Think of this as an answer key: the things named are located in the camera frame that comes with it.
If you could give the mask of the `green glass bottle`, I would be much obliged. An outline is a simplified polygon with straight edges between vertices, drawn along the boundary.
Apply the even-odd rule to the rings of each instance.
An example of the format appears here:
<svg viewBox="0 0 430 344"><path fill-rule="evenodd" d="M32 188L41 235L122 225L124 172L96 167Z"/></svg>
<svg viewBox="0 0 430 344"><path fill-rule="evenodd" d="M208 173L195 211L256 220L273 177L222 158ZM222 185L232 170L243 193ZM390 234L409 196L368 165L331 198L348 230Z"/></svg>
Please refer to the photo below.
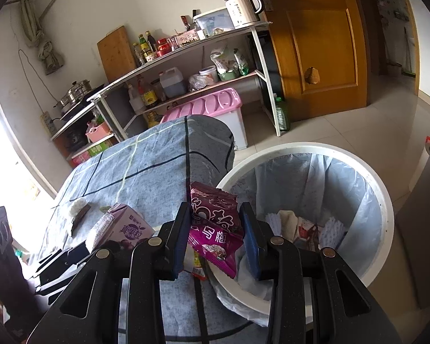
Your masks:
<svg viewBox="0 0 430 344"><path fill-rule="evenodd" d="M287 132L290 129L290 122L288 119L287 103L282 97L275 97L276 114L279 124L279 130Z"/></svg>

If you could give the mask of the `soy sauce bottle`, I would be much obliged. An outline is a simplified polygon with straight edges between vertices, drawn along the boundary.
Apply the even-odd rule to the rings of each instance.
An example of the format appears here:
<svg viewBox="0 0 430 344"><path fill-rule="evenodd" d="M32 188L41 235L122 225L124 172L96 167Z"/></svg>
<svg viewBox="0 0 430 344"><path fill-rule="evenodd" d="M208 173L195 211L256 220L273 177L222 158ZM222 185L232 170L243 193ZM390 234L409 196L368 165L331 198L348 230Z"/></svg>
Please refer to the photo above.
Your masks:
<svg viewBox="0 0 430 344"><path fill-rule="evenodd" d="M137 77L137 81L138 92L140 93L140 96L146 108L149 109L153 108L154 106L157 106L157 104L159 103L159 98L154 92L153 87L140 75Z"/></svg>

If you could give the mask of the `wooden cutting board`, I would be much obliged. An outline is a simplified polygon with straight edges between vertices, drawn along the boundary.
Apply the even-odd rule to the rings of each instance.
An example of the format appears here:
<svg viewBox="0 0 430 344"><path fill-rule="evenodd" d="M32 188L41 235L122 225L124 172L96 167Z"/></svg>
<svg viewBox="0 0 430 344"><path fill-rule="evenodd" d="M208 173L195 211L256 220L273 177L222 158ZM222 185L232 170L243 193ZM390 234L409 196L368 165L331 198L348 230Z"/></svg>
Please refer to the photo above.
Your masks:
<svg viewBox="0 0 430 344"><path fill-rule="evenodd" d="M120 26L97 43L98 53L109 83L137 68L126 28Z"/></svg>

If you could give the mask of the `purple drink carton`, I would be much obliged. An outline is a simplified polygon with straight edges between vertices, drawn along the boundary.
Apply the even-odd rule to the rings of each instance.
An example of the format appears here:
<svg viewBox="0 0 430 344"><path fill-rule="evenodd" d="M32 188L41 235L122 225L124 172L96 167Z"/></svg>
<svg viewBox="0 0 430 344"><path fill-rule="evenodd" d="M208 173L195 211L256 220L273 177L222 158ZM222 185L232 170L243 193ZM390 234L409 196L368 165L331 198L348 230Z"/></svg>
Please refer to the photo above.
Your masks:
<svg viewBox="0 0 430 344"><path fill-rule="evenodd" d="M118 243L121 249L133 249L154 233L154 228L133 208L117 203L110 207L87 233L85 245L89 252L107 241Z"/></svg>

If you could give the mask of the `red white milk carton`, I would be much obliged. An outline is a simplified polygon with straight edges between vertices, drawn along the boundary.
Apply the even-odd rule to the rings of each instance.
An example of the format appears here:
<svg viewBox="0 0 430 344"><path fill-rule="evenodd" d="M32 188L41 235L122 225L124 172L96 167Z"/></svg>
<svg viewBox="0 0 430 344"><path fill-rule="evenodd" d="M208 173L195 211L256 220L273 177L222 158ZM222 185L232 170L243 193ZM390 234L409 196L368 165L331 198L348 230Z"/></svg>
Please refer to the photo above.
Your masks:
<svg viewBox="0 0 430 344"><path fill-rule="evenodd" d="M318 252L320 250L318 235L320 228L317 224L312 223L309 220L300 218L299 225L299 237L296 239L294 244L299 249L305 249L312 252Z"/></svg>

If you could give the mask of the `clear plastic storage container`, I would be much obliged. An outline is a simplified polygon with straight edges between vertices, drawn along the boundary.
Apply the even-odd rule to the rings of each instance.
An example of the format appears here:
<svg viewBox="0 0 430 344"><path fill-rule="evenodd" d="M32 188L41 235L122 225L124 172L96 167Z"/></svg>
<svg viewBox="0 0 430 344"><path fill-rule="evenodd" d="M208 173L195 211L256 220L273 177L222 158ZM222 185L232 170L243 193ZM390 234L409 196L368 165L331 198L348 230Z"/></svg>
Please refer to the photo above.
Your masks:
<svg viewBox="0 0 430 344"><path fill-rule="evenodd" d="M207 36L213 36L234 29L234 24L226 7L195 15L193 22Z"/></svg>

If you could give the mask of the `pink plastic basket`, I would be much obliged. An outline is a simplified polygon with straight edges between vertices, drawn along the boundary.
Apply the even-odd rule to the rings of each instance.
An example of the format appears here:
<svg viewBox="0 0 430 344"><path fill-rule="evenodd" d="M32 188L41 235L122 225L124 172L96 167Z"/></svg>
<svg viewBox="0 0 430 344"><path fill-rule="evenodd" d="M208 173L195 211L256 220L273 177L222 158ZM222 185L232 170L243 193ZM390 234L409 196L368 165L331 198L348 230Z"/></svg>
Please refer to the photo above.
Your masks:
<svg viewBox="0 0 430 344"><path fill-rule="evenodd" d="M98 142L110 134L111 128L105 121L100 124L94 122L87 124L86 137L90 143Z"/></svg>

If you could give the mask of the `colourful cardboard box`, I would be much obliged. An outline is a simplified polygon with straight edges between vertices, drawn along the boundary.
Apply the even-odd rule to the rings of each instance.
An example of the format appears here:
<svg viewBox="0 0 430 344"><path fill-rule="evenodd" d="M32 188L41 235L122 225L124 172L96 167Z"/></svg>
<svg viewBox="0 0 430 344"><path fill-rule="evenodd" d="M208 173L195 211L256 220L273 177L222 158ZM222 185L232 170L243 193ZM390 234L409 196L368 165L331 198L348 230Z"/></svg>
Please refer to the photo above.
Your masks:
<svg viewBox="0 0 430 344"><path fill-rule="evenodd" d="M115 138L109 138L108 140L103 140L102 142L99 142L88 149L84 149L84 151L80 153L76 153L75 156L69 159L69 162L73 167L76 167L83 162L87 162L87 160L89 160L90 158L93 158L96 155L99 155L103 151L113 146L115 143L116 143Z"/></svg>

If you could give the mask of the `dark vinegar jug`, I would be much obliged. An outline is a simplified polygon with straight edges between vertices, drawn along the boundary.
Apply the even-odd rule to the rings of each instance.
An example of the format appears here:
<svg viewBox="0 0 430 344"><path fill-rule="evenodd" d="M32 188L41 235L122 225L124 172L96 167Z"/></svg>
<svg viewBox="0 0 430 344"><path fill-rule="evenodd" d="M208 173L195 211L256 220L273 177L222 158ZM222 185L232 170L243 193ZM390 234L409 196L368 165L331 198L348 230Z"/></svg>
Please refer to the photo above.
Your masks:
<svg viewBox="0 0 430 344"><path fill-rule="evenodd" d="M159 74L160 84L169 99L185 95L187 86L185 79L176 67L165 70Z"/></svg>

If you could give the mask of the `magenta snack bag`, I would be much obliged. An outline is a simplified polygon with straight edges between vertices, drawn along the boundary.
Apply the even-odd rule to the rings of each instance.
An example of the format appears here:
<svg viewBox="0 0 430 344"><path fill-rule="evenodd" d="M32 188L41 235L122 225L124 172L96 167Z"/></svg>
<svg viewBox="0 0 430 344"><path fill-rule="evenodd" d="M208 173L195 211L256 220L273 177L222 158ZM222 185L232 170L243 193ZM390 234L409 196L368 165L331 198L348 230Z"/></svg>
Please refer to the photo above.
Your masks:
<svg viewBox="0 0 430 344"><path fill-rule="evenodd" d="M198 182L190 184L190 196L192 223L188 243L199 256L235 278L235 253L243 245L244 237L237 197Z"/></svg>

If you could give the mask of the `white metal shelf rack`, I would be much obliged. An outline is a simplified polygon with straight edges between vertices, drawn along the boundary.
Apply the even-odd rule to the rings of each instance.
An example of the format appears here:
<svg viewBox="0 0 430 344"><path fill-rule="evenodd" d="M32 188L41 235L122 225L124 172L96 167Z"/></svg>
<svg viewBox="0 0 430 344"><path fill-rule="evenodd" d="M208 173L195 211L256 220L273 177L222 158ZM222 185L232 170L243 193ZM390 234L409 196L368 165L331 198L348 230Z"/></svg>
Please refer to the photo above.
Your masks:
<svg viewBox="0 0 430 344"><path fill-rule="evenodd" d="M51 138L72 165L111 146L181 116L206 115L224 122L238 151L248 147L239 83L257 77L265 86L262 105L271 107L264 22L196 40L89 92L66 115Z"/></svg>

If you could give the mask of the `blue plaid tablecloth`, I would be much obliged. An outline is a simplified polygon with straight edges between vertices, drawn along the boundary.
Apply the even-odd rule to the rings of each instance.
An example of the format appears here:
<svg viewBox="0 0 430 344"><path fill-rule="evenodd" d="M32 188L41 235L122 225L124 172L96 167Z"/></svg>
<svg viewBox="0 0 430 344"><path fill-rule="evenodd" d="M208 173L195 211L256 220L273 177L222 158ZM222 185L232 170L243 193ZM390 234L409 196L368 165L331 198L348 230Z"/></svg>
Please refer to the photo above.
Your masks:
<svg viewBox="0 0 430 344"><path fill-rule="evenodd" d="M41 226L31 263L84 241L102 207L126 204L153 228L173 220L190 183L216 186L233 161L230 129L208 116L159 124L108 148L67 177ZM81 197L91 209L71 235L68 208ZM169 343L253 343L263 335L259 326L225 308L210 282L187 272L161 283L161 306Z"/></svg>

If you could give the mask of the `white foam fruit net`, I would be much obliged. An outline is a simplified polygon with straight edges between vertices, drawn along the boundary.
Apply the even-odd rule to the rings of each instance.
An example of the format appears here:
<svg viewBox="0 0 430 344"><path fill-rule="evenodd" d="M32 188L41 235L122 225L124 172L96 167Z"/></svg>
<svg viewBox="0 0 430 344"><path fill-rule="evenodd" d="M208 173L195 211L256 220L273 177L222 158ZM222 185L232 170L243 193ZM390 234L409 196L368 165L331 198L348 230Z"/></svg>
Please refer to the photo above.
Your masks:
<svg viewBox="0 0 430 344"><path fill-rule="evenodd" d="M346 227L344 224L335 218L330 218L319 231L319 247L321 249L337 249L343 241L345 235Z"/></svg>

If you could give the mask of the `wooden door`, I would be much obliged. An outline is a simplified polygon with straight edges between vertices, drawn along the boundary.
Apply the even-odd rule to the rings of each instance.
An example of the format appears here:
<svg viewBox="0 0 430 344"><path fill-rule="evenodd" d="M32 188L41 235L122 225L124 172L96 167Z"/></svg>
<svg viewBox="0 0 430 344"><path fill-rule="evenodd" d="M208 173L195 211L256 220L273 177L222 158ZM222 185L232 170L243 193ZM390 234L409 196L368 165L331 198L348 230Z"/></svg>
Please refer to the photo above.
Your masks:
<svg viewBox="0 0 430 344"><path fill-rule="evenodd" d="M293 121L365 107L368 59L357 0L264 0Z"/></svg>

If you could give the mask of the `white electric kettle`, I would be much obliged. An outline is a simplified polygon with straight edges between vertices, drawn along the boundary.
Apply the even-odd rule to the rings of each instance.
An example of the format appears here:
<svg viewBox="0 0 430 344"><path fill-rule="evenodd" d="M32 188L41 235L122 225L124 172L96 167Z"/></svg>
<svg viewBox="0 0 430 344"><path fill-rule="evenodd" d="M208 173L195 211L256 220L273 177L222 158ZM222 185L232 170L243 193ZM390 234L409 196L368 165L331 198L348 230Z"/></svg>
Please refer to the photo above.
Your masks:
<svg viewBox="0 0 430 344"><path fill-rule="evenodd" d="M224 2L235 28L259 22L259 15L265 8L263 0L224 0Z"/></svg>

